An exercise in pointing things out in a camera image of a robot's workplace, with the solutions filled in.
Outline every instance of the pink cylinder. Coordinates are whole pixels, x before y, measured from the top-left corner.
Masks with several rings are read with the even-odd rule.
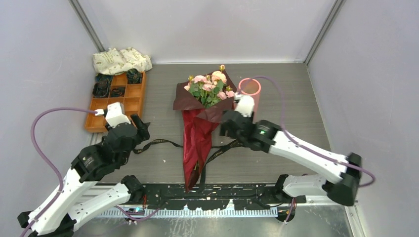
[[[245,78],[239,82],[238,92],[241,91],[242,94],[250,95],[251,97],[253,97],[253,100],[254,100],[253,120],[255,120],[256,118],[257,106],[259,105],[260,89],[261,89],[260,83],[255,79]]]

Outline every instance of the wooden organizer box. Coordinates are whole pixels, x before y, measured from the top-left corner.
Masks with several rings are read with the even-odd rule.
[[[143,113],[143,105],[145,98],[145,88],[147,83],[147,76],[145,72],[142,72],[143,79],[141,84],[128,84],[126,73],[113,76],[111,82],[111,90],[121,86],[125,87],[125,94],[121,97],[109,97],[108,98],[93,98],[90,103],[90,110],[106,109],[109,104],[115,102],[121,102],[124,105],[125,115],[128,117],[132,114],[138,114],[140,118]],[[95,116],[94,114],[88,114],[84,128],[88,132],[106,132],[105,128],[106,120],[103,116]]]

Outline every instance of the flower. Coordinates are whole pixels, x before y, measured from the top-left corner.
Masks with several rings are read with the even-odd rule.
[[[220,99],[222,99],[222,100],[227,99],[227,96],[225,95],[225,93],[224,93],[223,91],[220,91],[220,92],[217,94],[217,96],[218,96]]]
[[[198,83],[199,81],[206,82],[206,81],[207,81],[207,78],[206,78],[205,76],[201,76],[201,75],[196,76],[196,77],[194,78],[194,82],[195,82],[195,83]]]
[[[227,95],[228,98],[234,97],[234,91],[232,90],[226,91],[225,94]]]
[[[202,89],[203,90],[206,90],[206,91],[212,91],[212,85],[210,85],[210,84],[204,84],[202,86]]]
[[[227,78],[225,77],[224,73],[222,73],[220,71],[213,72],[212,75],[211,75],[211,80],[212,81],[222,80],[223,83],[227,83]]]

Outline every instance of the metal frame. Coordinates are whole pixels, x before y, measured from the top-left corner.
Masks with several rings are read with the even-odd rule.
[[[88,35],[90,36],[93,44],[96,46],[97,51],[104,52],[105,47],[103,46],[102,42],[99,39],[99,36],[97,36],[96,31],[94,30],[92,24],[90,23],[89,19],[87,18],[86,13],[84,12],[82,6],[80,5],[79,0],[68,0],[68,2],[71,4],[71,6],[74,9],[74,12],[76,12],[77,16],[79,17],[81,23],[83,24],[84,28],[86,29]]]
[[[313,45],[311,46],[310,51],[304,61],[306,65],[308,65],[313,58],[314,54],[316,53],[317,49],[319,48],[321,42],[323,41],[324,36],[329,31],[330,26],[332,25],[333,21],[336,19],[337,14],[339,13],[340,9],[342,8],[343,4],[346,0],[336,0],[333,4],[319,34],[317,35],[316,39],[314,40]]]

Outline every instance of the patterned fabric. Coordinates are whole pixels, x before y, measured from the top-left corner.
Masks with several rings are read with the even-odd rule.
[[[131,47],[120,51],[110,48],[107,52],[95,53],[93,66],[97,73],[104,75],[119,75],[130,69],[145,72],[153,68],[150,56]]]

